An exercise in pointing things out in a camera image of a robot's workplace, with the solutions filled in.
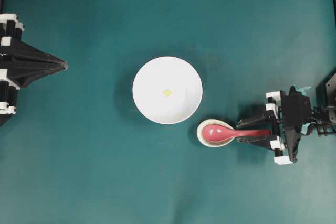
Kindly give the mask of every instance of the white bowl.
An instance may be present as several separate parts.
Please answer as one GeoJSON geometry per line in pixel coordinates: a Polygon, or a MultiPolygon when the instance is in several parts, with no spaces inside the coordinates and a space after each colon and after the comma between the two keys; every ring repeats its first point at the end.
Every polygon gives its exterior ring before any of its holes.
{"type": "Polygon", "coordinates": [[[149,120],[174,124],[186,120],[201,103],[202,82],[185,60],[159,57],[147,62],[136,74],[133,99],[149,120]]]}

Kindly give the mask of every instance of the white plastic part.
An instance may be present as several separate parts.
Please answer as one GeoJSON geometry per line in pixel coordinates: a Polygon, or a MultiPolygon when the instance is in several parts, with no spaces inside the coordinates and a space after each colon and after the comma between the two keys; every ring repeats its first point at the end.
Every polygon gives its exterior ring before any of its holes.
{"type": "Polygon", "coordinates": [[[9,104],[7,102],[0,102],[0,114],[7,114],[9,104]]]}
{"type": "Polygon", "coordinates": [[[1,46],[10,46],[11,42],[12,42],[11,37],[2,37],[1,38],[1,46]]]}
{"type": "Polygon", "coordinates": [[[282,139],[280,136],[277,136],[276,140],[271,140],[271,148],[274,149],[280,149],[284,150],[285,149],[285,144],[282,142],[282,139]]]}
{"type": "Polygon", "coordinates": [[[269,97],[273,97],[273,99],[276,101],[277,105],[279,105],[279,103],[281,103],[280,91],[266,93],[266,99],[269,98],[269,97]]]}
{"type": "Polygon", "coordinates": [[[0,14],[0,23],[6,24],[8,20],[15,21],[15,28],[20,28],[21,31],[25,30],[24,25],[21,22],[19,22],[16,14],[14,14],[14,13],[0,14]]]}
{"type": "Polygon", "coordinates": [[[267,111],[273,110],[275,118],[278,119],[278,111],[279,111],[278,106],[276,106],[274,103],[267,103],[266,110],[267,111]]]}
{"type": "Polygon", "coordinates": [[[0,81],[8,81],[9,86],[15,87],[17,90],[20,89],[18,85],[7,78],[7,69],[0,69],[0,81]]]}
{"type": "Polygon", "coordinates": [[[9,106],[8,110],[7,110],[7,114],[9,114],[9,115],[15,115],[16,114],[16,107],[9,106]]]}
{"type": "Polygon", "coordinates": [[[276,163],[278,165],[293,164],[293,162],[291,160],[289,160],[289,156],[274,157],[274,163],[276,163]]]}

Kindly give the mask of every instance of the green tabletop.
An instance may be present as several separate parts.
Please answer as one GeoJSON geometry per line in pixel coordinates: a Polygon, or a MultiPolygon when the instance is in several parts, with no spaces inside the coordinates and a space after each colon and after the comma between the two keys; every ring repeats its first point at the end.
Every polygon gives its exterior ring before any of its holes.
{"type": "Polygon", "coordinates": [[[0,128],[0,223],[335,223],[336,137],[302,139],[298,163],[239,143],[208,148],[204,119],[233,126],[265,93],[316,86],[336,67],[332,0],[5,0],[23,41],[67,71],[19,92],[0,128]],[[146,119],[132,99],[155,57],[203,82],[192,117],[146,119]]]}

